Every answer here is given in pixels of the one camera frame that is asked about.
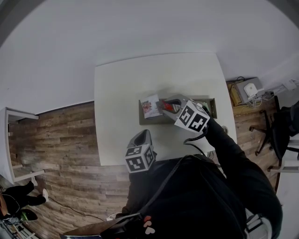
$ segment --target white table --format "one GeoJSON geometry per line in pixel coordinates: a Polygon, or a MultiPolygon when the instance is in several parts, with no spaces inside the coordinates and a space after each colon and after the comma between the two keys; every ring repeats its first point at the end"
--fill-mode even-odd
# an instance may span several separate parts
{"type": "Polygon", "coordinates": [[[8,123],[13,123],[23,118],[30,118],[34,120],[39,119],[38,116],[35,116],[33,114],[15,111],[8,108],[3,108],[0,111],[0,175],[2,175],[12,184],[17,181],[21,181],[26,178],[34,177],[44,173],[44,170],[41,170],[19,177],[14,176],[14,169],[22,168],[23,165],[12,166],[11,164],[8,144],[8,123]]]}
{"type": "MultiPolygon", "coordinates": [[[[214,53],[179,53],[146,56],[98,66],[95,69],[95,121],[101,165],[123,165],[130,139],[149,129],[157,160],[199,153],[183,145],[198,136],[175,125],[139,125],[138,100],[158,93],[215,98],[221,126],[236,141],[235,121],[226,82],[214,53]]],[[[201,139],[204,152],[214,150],[201,139]]]]}

